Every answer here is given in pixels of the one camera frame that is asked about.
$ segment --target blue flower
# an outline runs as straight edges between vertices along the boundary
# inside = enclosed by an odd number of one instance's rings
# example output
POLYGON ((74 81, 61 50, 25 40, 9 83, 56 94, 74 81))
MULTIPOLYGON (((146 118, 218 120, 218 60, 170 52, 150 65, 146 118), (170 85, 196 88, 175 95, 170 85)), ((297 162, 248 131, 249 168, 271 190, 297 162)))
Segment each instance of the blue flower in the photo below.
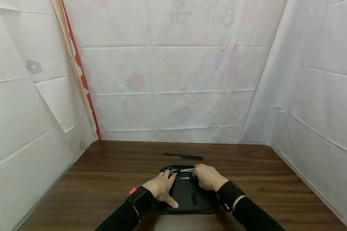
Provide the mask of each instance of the blue flower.
POLYGON ((36 75, 36 74, 42 72, 41 63, 36 62, 36 61, 27 60, 26 68, 27 68, 27 70, 29 70, 33 75, 36 75))

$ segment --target scissors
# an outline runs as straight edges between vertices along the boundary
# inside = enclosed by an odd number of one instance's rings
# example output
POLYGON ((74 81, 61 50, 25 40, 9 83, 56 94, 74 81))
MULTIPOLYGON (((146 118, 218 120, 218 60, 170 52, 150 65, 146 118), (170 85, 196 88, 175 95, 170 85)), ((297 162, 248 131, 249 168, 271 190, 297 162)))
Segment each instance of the scissors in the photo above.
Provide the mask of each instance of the scissors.
POLYGON ((190 180, 189 177, 183 177, 183 178, 180 178, 181 180, 190 180))
POLYGON ((173 173, 173 172, 177 171, 177 169, 174 169, 174 168, 172 168, 172 167, 169 167, 169 168, 163 169, 163 170, 164 170, 164 171, 169 170, 169 171, 170 171, 170 176, 173 175, 173 174, 176 174, 176 173, 173 173))
POLYGON ((188 169, 181 169, 182 173, 192 173, 194 172, 195 168, 188 168, 188 169))

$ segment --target white backdrop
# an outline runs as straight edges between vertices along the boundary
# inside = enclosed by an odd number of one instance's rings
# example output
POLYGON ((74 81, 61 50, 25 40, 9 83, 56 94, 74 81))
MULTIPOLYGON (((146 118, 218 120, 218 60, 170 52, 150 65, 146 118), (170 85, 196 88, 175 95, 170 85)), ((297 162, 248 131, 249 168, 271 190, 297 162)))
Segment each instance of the white backdrop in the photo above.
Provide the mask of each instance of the white backdrop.
POLYGON ((285 2, 65 0, 102 138, 237 143, 285 2))
MULTIPOLYGON (((103 139, 267 144, 347 225, 347 0, 64 2, 103 139)), ((0 231, 94 140, 63 42, 0 0, 0 231)))
POLYGON ((95 140, 48 0, 0 0, 0 231, 95 140))
POLYGON ((241 143, 274 148, 347 225, 347 0, 288 0, 241 143))

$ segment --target brown wood grain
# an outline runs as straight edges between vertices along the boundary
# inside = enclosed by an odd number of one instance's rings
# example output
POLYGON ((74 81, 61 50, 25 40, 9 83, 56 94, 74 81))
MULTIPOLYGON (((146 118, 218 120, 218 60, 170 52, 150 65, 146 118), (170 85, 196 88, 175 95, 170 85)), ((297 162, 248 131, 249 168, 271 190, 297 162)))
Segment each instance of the brown wood grain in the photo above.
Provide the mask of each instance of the brown wood grain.
MULTIPOLYGON (((347 231, 341 221, 268 146, 96 141, 57 182, 18 231, 93 231, 129 195, 168 165, 200 162, 164 152, 204 156, 288 231, 347 231)), ((210 215, 146 216, 139 231, 244 230, 220 210, 210 215)))

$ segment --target person's right hand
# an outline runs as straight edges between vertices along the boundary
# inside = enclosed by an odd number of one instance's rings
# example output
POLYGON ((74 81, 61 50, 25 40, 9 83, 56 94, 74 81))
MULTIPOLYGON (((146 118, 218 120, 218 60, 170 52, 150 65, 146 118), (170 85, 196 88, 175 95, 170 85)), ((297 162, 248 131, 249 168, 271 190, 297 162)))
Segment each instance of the person's right hand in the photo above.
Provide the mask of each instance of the person's right hand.
POLYGON ((193 177, 197 177, 199 186, 205 190, 213 190, 217 192, 222 185, 229 180, 220 175, 214 167, 204 164, 195 165, 193 177))

